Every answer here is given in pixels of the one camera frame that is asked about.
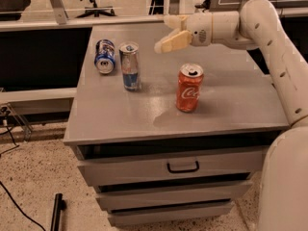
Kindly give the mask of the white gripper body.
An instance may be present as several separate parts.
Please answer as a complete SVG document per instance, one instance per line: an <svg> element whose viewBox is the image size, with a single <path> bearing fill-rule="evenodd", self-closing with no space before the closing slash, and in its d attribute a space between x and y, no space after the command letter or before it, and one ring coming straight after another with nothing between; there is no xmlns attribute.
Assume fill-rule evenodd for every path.
<svg viewBox="0 0 308 231"><path fill-rule="evenodd" d="M191 33L190 45L210 45L212 41L212 14L191 14L187 19L187 30Z"/></svg>

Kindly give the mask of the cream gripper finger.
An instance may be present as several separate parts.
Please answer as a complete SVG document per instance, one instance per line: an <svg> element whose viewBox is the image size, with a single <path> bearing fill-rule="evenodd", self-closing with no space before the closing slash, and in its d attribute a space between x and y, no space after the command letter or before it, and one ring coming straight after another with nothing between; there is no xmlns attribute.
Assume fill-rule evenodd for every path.
<svg viewBox="0 0 308 231"><path fill-rule="evenodd" d="M164 17L164 23L170 29L179 29L184 31L187 28L187 19L186 15L166 15Z"/></svg>
<svg viewBox="0 0 308 231"><path fill-rule="evenodd" d="M192 33L178 29L155 43L154 51L158 54L177 51L188 47L192 42Z"/></svg>

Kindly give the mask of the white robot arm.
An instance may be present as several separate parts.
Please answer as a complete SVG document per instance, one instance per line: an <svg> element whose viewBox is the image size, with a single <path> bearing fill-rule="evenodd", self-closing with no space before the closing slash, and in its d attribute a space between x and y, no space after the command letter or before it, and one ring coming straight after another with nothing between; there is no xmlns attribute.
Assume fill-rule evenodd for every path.
<svg viewBox="0 0 308 231"><path fill-rule="evenodd" d="M308 64L286 35L269 0L237 11L166 15L172 32L157 53L220 43L258 48L266 61L290 129L271 144L262 169L258 231L308 231Z"/></svg>

